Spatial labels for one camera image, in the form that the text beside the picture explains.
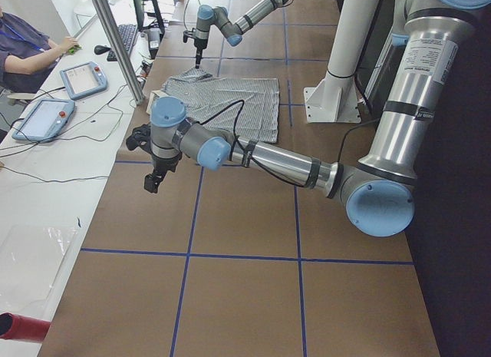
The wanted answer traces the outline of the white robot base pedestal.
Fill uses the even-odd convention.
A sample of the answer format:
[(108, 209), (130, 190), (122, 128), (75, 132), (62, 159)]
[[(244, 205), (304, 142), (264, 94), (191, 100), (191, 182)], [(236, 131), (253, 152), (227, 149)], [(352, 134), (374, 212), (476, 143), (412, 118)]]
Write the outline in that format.
[(344, 0), (324, 78), (304, 89), (308, 123), (361, 121), (355, 75), (380, 0)]

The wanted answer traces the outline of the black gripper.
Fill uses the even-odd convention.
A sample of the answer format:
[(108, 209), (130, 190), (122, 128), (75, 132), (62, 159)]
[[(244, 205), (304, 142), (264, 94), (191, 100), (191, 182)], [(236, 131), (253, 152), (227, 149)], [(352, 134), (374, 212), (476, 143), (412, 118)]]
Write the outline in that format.
[(175, 172), (176, 167), (182, 159), (182, 154), (178, 153), (173, 157), (158, 157), (152, 154), (153, 171), (144, 177), (143, 188), (149, 193), (158, 193), (160, 180), (163, 180), (168, 171)]
[(203, 51), (207, 48), (207, 40), (195, 38), (194, 46), (196, 48), (196, 60), (195, 65), (201, 65), (201, 61), (203, 59)]

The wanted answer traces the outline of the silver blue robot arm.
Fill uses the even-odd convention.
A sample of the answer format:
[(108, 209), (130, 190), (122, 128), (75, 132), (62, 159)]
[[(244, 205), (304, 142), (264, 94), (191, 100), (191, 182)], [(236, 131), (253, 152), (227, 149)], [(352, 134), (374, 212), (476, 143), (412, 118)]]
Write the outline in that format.
[(234, 22), (229, 20), (227, 9), (224, 7), (211, 7), (200, 5), (197, 12), (196, 27), (183, 32), (183, 42), (190, 38), (196, 48), (195, 68), (199, 69), (203, 59), (203, 51), (208, 46), (209, 33), (212, 26), (216, 26), (231, 46), (237, 46), (242, 36), (257, 25), (262, 19), (288, 3), (288, 0), (261, 0), (253, 8)]
[(367, 153), (341, 162), (332, 131), (345, 140), (339, 124), (354, 114), (346, 98), (355, 93), (356, 67), (380, 0), (344, 0), (325, 77), (304, 91), (307, 133), (292, 143), (301, 153), (235, 131), (207, 130), (182, 101), (157, 99), (143, 128), (144, 148), (153, 172), (144, 187), (155, 193), (181, 157), (218, 169), (226, 161), (254, 167), (295, 187), (318, 189), (344, 206), (350, 222), (375, 237), (403, 232), (414, 218), (414, 161), (432, 123), (459, 46), (476, 30), (490, 0), (395, 0), (392, 43), (404, 48)]

